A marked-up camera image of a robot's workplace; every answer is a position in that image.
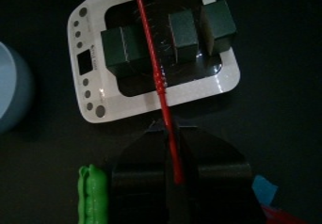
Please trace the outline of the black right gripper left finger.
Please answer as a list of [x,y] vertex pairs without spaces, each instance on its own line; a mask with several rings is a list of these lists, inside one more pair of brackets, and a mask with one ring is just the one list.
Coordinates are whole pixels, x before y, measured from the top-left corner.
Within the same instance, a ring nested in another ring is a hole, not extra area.
[[168,224],[167,132],[147,130],[123,150],[112,170],[112,224]]

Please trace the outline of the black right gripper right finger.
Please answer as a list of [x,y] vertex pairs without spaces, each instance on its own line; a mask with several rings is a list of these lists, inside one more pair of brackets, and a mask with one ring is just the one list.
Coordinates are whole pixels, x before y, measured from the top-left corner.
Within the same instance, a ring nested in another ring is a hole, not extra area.
[[251,168],[238,149],[198,127],[181,127],[177,138],[184,187],[173,224],[266,224]]

